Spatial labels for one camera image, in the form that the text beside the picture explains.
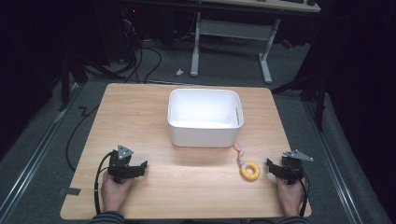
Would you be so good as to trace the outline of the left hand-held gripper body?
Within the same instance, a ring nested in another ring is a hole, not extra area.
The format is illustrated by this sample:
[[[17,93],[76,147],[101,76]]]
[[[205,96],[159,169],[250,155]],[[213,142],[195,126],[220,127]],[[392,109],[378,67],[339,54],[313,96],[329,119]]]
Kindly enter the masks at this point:
[[[118,149],[111,152],[108,173],[116,183],[122,184],[127,178],[133,177],[133,168],[129,166],[133,154],[131,149],[122,145],[118,145]]]

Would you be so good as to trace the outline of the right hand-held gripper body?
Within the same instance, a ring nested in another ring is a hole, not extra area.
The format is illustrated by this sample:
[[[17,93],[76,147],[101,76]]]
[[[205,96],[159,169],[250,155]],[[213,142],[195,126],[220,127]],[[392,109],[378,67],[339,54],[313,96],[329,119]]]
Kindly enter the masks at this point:
[[[281,158],[282,167],[286,174],[282,179],[287,185],[294,184],[297,180],[304,177],[303,161],[313,161],[310,156],[305,155],[302,151],[295,149],[293,151],[284,152]]]

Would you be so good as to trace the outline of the yellow ring toy with rope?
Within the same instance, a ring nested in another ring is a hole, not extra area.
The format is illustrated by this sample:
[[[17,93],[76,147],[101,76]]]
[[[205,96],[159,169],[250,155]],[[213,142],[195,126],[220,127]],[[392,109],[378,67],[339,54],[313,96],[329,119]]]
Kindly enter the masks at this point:
[[[239,143],[234,143],[233,148],[237,151],[237,162],[239,165],[239,172],[247,181],[255,181],[261,175],[261,168],[254,161],[245,161],[243,156],[245,151]]]

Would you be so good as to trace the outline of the white plastic storage box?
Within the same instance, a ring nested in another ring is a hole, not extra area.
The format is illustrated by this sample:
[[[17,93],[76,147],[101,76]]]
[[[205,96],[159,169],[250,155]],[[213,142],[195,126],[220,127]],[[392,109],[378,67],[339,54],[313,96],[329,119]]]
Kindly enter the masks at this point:
[[[244,125],[239,95],[218,89],[176,89],[167,121],[177,147],[230,147]]]

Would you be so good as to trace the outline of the person's right hand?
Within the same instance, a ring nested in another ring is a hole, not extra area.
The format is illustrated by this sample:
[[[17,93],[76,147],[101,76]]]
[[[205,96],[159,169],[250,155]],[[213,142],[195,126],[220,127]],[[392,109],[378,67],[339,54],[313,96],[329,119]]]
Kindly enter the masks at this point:
[[[284,217],[298,217],[304,200],[304,189],[300,183],[288,185],[279,177],[276,178],[277,195]]]

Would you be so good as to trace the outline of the person's left hand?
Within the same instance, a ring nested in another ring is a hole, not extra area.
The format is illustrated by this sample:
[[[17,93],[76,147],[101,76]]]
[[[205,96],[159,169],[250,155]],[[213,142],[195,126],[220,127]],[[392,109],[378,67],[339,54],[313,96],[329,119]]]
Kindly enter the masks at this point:
[[[113,176],[104,172],[101,194],[103,200],[103,211],[120,212],[128,193],[134,184],[132,179],[127,179],[124,183],[118,184],[113,180]]]

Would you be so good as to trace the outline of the grey tape strip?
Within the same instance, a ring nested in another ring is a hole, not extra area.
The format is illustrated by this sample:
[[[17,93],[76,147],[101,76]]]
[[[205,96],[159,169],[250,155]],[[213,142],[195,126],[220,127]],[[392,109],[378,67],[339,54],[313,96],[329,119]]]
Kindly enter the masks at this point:
[[[60,190],[58,191],[59,195],[65,196],[65,195],[75,195],[78,196],[80,194],[80,189],[76,189],[76,188],[60,188]]]

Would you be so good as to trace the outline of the dark metal stand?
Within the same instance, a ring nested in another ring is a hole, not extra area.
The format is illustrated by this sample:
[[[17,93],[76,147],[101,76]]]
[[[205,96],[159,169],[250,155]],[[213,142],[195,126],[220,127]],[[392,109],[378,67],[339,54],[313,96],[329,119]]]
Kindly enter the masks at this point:
[[[86,74],[85,67],[87,65],[94,68],[106,77],[110,77],[113,79],[122,79],[122,77],[117,75],[115,72],[104,68],[99,63],[96,63],[87,57],[72,52],[66,53],[64,55],[64,59],[62,60],[61,67],[61,111],[64,111],[71,101],[70,77],[73,77],[77,84],[86,84],[88,81],[88,75]]]
[[[272,94],[280,94],[286,90],[301,90],[300,99],[302,101],[316,101],[316,109],[314,111],[314,121],[317,128],[323,131],[323,112],[325,109],[327,74],[314,73],[305,77],[297,77],[293,81],[281,85],[271,90]]]

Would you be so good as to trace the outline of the white-legged desk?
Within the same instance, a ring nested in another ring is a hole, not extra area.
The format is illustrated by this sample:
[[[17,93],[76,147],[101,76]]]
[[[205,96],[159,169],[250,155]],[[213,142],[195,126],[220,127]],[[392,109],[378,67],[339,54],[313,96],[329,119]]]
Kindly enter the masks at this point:
[[[269,9],[272,12],[300,12],[319,13],[320,6],[316,3],[309,6],[304,0],[303,4],[293,4],[279,0],[197,0],[201,6],[203,3],[223,4],[225,6],[250,7],[251,9]],[[195,14],[194,49],[191,59],[191,76],[199,74],[200,60],[200,37],[212,35],[220,37],[231,37],[248,40],[260,40],[266,43],[263,52],[258,54],[262,68],[263,80],[266,84],[272,83],[267,57],[276,37],[276,32],[281,19],[275,17],[271,24],[253,24],[241,21],[221,21],[220,19],[202,19],[201,12]]]

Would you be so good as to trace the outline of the metal floor rail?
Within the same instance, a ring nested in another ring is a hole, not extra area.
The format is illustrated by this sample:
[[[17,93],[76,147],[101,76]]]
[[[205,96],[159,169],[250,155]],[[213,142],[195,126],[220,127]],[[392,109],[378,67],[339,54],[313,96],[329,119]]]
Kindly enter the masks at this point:
[[[40,109],[22,132],[6,157],[0,161],[0,222],[13,213],[21,196],[50,149],[54,135],[81,91],[83,84],[73,84],[70,101],[58,101],[61,88],[55,88],[57,97]]]
[[[337,166],[336,160],[331,152],[331,148],[326,139],[326,136],[324,132],[321,131],[318,128],[318,125],[316,124],[314,106],[311,103],[303,102],[303,107],[310,119],[315,134],[319,140],[320,149],[323,154],[325,164],[328,168],[330,177],[334,184],[341,205],[343,206],[344,211],[346,212],[346,216],[349,221],[349,224],[363,224],[361,215],[352,198],[350,189],[347,186],[345,179],[342,177],[339,167]]]

